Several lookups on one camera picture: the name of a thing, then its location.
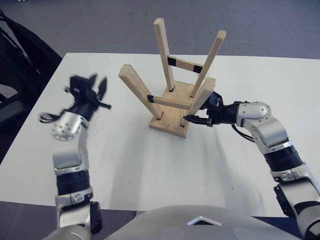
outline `table surface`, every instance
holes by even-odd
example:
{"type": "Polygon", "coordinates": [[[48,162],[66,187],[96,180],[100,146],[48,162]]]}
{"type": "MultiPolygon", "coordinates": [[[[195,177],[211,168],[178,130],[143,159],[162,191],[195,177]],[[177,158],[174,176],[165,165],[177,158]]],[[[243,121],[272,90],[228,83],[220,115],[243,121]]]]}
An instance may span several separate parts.
{"type": "MultiPolygon", "coordinates": [[[[177,55],[203,64],[204,55],[177,55]]],[[[87,148],[90,183],[102,209],[148,211],[178,204],[213,205],[250,216],[284,216],[269,167],[255,144],[229,125],[192,124],[186,139],[149,128],[148,110],[118,78],[131,64],[155,96],[165,77],[156,54],[68,53],[52,76],[0,165],[0,201],[55,205],[57,194],[51,124],[40,112],[58,113],[73,102],[63,90],[69,76],[108,77],[105,103],[91,121],[87,148]]],[[[196,73],[173,68],[176,80],[196,73]]],[[[217,56],[208,75],[224,103],[261,101],[285,126],[303,161],[319,181],[320,61],[217,56]]]]}

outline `floor tile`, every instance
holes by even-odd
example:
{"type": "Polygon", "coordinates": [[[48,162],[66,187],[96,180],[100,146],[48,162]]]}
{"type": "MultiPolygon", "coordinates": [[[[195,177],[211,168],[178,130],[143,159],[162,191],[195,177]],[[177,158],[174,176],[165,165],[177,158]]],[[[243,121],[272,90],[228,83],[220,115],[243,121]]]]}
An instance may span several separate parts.
{"type": "Polygon", "coordinates": [[[217,0],[193,0],[191,2],[192,11],[196,14],[220,12],[217,0]]]}
{"type": "Polygon", "coordinates": [[[247,8],[242,1],[219,1],[219,8],[224,13],[231,14],[245,14],[247,12],[247,8]]]}
{"type": "Polygon", "coordinates": [[[142,4],[139,5],[137,13],[139,11],[148,12],[162,12],[164,13],[166,7],[166,0],[144,0],[142,4]]]}
{"type": "Polygon", "coordinates": [[[249,14],[222,13],[222,19],[227,28],[228,27],[252,28],[254,26],[254,22],[251,20],[251,17],[249,14]]]}
{"type": "Polygon", "coordinates": [[[193,43],[169,43],[170,54],[195,55],[196,45],[193,43]]]}
{"type": "Polygon", "coordinates": [[[43,239],[55,229],[55,207],[19,204],[5,240],[43,239]]]}
{"type": "Polygon", "coordinates": [[[164,17],[166,16],[192,16],[193,11],[189,10],[175,10],[175,9],[166,9],[164,11],[164,17]]]}
{"type": "Polygon", "coordinates": [[[91,45],[92,53],[125,54],[126,43],[97,42],[91,45]]]}
{"type": "Polygon", "coordinates": [[[156,34],[153,25],[133,25],[128,42],[130,43],[153,43],[156,42],[156,34]]]}
{"type": "Polygon", "coordinates": [[[0,239],[4,240],[14,217],[18,203],[0,201],[0,239]]]}
{"type": "Polygon", "coordinates": [[[267,44],[266,48],[270,57],[281,58],[304,58],[302,50],[294,45],[273,45],[267,44]]]}
{"type": "Polygon", "coordinates": [[[203,27],[195,25],[194,26],[195,42],[197,44],[212,44],[216,39],[216,36],[219,30],[226,30],[226,28],[223,25],[207,24],[207,25],[204,25],[203,27]]]}
{"type": "Polygon", "coordinates": [[[191,0],[166,0],[165,2],[165,10],[189,11],[191,9],[191,0]]]}
{"type": "Polygon", "coordinates": [[[320,46],[320,31],[311,29],[288,29],[294,42],[299,46],[320,46]]]}
{"type": "Polygon", "coordinates": [[[272,13],[252,13],[251,18],[254,25],[259,27],[274,27],[274,28],[283,28],[284,25],[278,19],[278,16],[272,13]]]}
{"type": "Polygon", "coordinates": [[[292,36],[286,29],[277,27],[259,27],[262,40],[267,45],[294,45],[292,36]]]}
{"type": "Polygon", "coordinates": [[[195,41],[192,16],[167,16],[164,23],[168,42],[193,43],[195,41]]]}
{"type": "Polygon", "coordinates": [[[277,16],[286,28],[291,28],[291,29],[311,28],[308,22],[298,13],[288,14],[288,15],[277,14],[277,16]]]}
{"type": "Polygon", "coordinates": [[[131,32],[132,25],[128,22],[105,24],[97,33],[95,43],[125,43],[131,32]]]}
{"type": "Polygon", "coordinates": [[[235,56],[268,57],[269,53],[264,44],[231,44],[232,53],[235,56]]]}
{"type": "MultiPolygon", "coordinates": [[[[196,43],[195,51],[197,55],[208,55],[210,49],[212,47],[212,43],[196,43]]],[[[223,43],[217,53],[217,55],[233,55],[231,45],[228,43],[223,43]]]]}
{"type": "Polygon", "coordinates": [[[111,11],[136,11],[141,4],[141,0],[116,0],[111,7],[111,11]]]}
{"type": "Polygon", "coordinates": [[[320,47],[300,46],[299,48],[306,59],[320,60],[320,47]]]}
{"type": "Polygon", "coordinates": [[[156,42],[128,42],[125,52],[127,54],[159,54],[156,42]]]}
{"type": "Polygon", "coordinates": [[[153,25],[157,18],[164,18],[164,10],[149,11],[147,9],[138,9],[133,25],[153,25]]]}
{"type": "Polygon", "coordinates": [[[62,42],[57,53],[63,58],[66,53],[90,53],[92,42],[62,42]]]}
{"type": "Polygon", "coordinates": [[[105,24],[114,25],[115,29],[123,25],[132,25],[136,14],[136,10],[110,11],[105,19],[105,24]]]}
{"type": "Polygon", "coordinates": [[[227,27],[227,36],[231,44],[261,44],[260,33],[254,27],[227,27]]]}
{"type": "Polygon", "coordinates": [[[212,11],[206,13],[193,13],[193,22],[198,27],[201,28],[205,25],[218,25],[225,26],[224,21],[221,17],[220,11],[212,11]]]}

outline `black tape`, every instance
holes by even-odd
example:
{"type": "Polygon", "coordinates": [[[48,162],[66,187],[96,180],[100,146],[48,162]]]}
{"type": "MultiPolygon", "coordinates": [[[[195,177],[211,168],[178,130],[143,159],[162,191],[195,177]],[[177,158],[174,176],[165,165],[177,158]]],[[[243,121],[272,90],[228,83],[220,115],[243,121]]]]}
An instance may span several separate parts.
{"type": "Polygon", "coordinates": [[[175,89],[176,85],[174,85],[174,87],[172,88],[172,90],[169,90],[170,93],[172,93],[175,89]]]}
{"type": "Polygon", "coordinates": [[[201,73],[202,68],[203,68],[202,66],[194,65],[193,66],[193,72],[199,74],[199,73],[201,73]]]}
{"type": "Polygon", "coordinates": [[[264,158],[273,172],[293,169],[303,164],[294,146],[267,153],[264,158]]]}
{"type": "Polygon", "coordinates": [[[56,176],[58,195],[79,192],[90,187],[89,171],[71,172],[56,176]]]}
{"type": "Polygon", "coordinates": [[[298,215],[300,215],[300,213],[303,210],[305,210],[309,207],[319,206],[319,205],[320,205],[320,202],[318,202],[318,201],[304,201],[304,202],[299,202],[296,205],[294,205],[294,209],[295,209],[296,213],[298,215]]]}
{"type": "Polygon", "coordinates": [[[168,64],[170,66],[176,66],[177,64],[177,59],[175,57],[171,57],[171,56],[168,56],[168,64]]]}
{"type": "Polygon", "coordinates": [[[150,101],[150,103],[153,103],[153,104],[155,103],[155,101],[154,101],[154,96],[148,95],[147,98],[148,98],[148,100],[150,101]]]}

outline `black fabric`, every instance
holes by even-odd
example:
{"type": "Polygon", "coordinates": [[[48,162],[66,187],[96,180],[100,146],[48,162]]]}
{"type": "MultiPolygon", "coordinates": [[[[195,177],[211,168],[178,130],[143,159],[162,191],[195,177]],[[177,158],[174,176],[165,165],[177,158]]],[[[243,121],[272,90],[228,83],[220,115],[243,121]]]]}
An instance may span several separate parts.
{"type": "Polygon", "coordinates": [[[1,9],[0,17],[12,30],[33,65],[49,80],[62,61],[61,56],[32,31],[7,17],[1,9]]]}

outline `metal arm segment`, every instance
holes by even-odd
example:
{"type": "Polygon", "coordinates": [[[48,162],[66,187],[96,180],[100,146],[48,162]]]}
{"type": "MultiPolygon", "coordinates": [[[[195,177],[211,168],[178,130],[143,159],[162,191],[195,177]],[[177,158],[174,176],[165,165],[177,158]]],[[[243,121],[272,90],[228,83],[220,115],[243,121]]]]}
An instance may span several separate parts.
{"type": "Polygon", "coordinates": [[[55,122],[52,136],[57,140],[53,150],[56,175],[55,197],[57,230],[46,239],[89,240],[103,225],[100,205],[91,201],[87,138],[89,121],[99,107],[110,109],[100,100],[107,90],[107,78],[92,90],[97,75],[89,79],[72,76],[65,91],[74,96],[74,103],[60,115],[43,113],[42,123],[55,122]]]}
{"type": "Polygon", "coordinates": [[[208,118],[194,115],[184,118],[209,127],[218,124],[237,125],[251,133],[252,140],[270,167],[273,179],[278,183],[274,191],[283,213],[296,218],[306,240],[318,240],[320,186],[307,164],[300,159],[285,128],[273,117],[270,107],[258,101],[236,101],[224,105],[222,97],[213,92],[200,109],[207,109],[208,118]]]}

